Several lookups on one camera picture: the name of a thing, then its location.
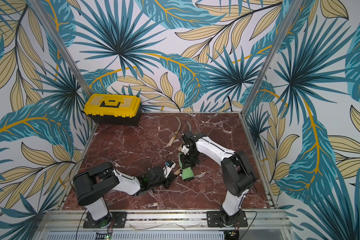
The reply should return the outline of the green rag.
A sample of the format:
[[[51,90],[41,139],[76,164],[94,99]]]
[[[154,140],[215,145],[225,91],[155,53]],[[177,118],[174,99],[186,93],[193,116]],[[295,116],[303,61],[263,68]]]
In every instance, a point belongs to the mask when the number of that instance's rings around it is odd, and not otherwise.
[[[182,179],[185,182],[189,182],[195,178],[195,175],[191,169],[191,167],[186,167],[183,163],[183,160],[186,159],[186,156],[183,153],[179,154],[179,166],[181,168]]]

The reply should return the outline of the sickle labelled handle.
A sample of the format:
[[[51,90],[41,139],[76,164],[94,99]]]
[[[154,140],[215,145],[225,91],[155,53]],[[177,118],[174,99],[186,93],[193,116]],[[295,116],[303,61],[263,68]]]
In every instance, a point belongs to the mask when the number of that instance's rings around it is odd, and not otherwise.
[[[175,118],[176,118],[176,120],[178,121],[178,128],[177,128],[177,130],[175,130],[175,131],[173,132],[173,136],[171,137],[170,141],[168,142],[167,147],[171,147],[171,146],[172,146],[172,144],[174,143],[175,139],[177,138],[177,133],[180,131],[180,128],[181,128],[181,125],[182,125],[180,119],[179,119],[178,117],[175,117]]]

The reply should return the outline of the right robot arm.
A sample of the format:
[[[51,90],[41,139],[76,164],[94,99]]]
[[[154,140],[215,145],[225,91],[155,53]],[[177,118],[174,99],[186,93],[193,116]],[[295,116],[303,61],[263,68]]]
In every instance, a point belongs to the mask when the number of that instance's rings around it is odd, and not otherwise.
[[[243,151],[227,149],[206,135],[196,135],[190,131],[182,134],[182,141],[179,160],[182,179],[190,181],[194,178],[192,168],[200,163],[200,154],[212,159],[221,167],[227,188],[221,211],[227,217],[237,215],[244,197],[257,181],[248,155]]]

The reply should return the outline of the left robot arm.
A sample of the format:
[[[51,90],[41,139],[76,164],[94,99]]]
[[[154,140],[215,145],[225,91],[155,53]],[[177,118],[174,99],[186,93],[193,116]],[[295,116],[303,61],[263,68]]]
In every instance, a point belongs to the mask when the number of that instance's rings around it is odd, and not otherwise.
[[[78,205],[85,207],[97,223],[109,220],[111,214],[104,195],[110,191],[119,191],[130,196],[140,196],[157,187],[168,189],[177,177],[172,173],[175,166],[173,161],[165,162],[164,167],[152,167],[137,177],[121,173],[111,162],[83,170],[73,177]]]

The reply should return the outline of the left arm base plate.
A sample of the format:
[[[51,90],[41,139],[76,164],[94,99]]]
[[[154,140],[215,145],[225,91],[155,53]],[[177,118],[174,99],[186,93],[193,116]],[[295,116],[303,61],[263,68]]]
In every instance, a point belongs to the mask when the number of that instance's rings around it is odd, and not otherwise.
[[[91,213],[87,213],[83,228],[84,229],[123,229],[127,220],[127,212],[111,211],[99,219],[94,220]]]

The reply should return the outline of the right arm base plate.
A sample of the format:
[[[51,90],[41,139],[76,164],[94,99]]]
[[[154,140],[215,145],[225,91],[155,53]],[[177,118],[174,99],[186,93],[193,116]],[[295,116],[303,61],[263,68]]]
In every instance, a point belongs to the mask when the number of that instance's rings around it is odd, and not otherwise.
[[[247,227],[248,221],[246,214],[239,210],[232,216],[229,216],[224,211],[207,211],[207,224],[209,228],[233,228],[233,227]]]

